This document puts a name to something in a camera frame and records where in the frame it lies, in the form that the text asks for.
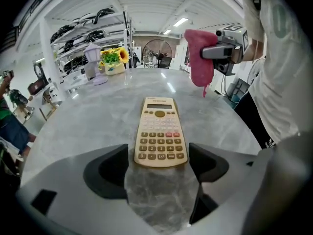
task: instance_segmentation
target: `ceiling light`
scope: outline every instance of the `ceiling light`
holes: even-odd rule
[[[180,26],[182,23],[186,22],[187,20],[188,20],[188,19],[186,19],[186,18],[180,19],[176,24],[174,24],[174,27]]]
[[[40,63],[41,61],[43,61],[45,58],[42,58],[42,59],[39,59],[39,60],[37,60],[35,63],[37,64],[37,63]]]
[[[168,29],[167,31],[165,31],[163,34],[164,35],[167,35],[168,33],[170,33],[171,32],[171,30],[170,29]]]

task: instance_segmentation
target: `white t-shirt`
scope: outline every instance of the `white t-shirt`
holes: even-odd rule
[[[261,11],[252,0],[243,0],[243,6],[249,37],[264,42],[264,34],[267,36],[264,67],[249,92],[266,131],[278,143],[298,132],[284,92],[302,69],[312,69],[311,49],[283,0],[261,0]]]

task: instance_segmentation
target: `gray table surface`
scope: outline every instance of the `gray table surface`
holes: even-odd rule
[[[134,166],[133,147],[142,100],[172,97],[186,144],[256,155],[260,146],[220,95],[196,87],[183,71],[133,69],[105,84],[84,85],[57,109],[41,129],[27,158],[22,185],[49,164],[95,149],[127,143],[130,167],[125,188],[132,209],[161,234],[188,226],[198,190],[190,167],[154,170]]]

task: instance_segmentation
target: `calculator display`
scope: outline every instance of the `calculator display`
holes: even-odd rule
[[[172,106],[170,104],[148,104],[147,108],[151,109],[171,109]]]

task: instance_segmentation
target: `green leaves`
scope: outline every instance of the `green leaves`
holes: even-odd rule
[[[106,64],[112,64],[119,62],[119,55],[118,52],[113,53],[105,53],[102,55],[102,61]]]

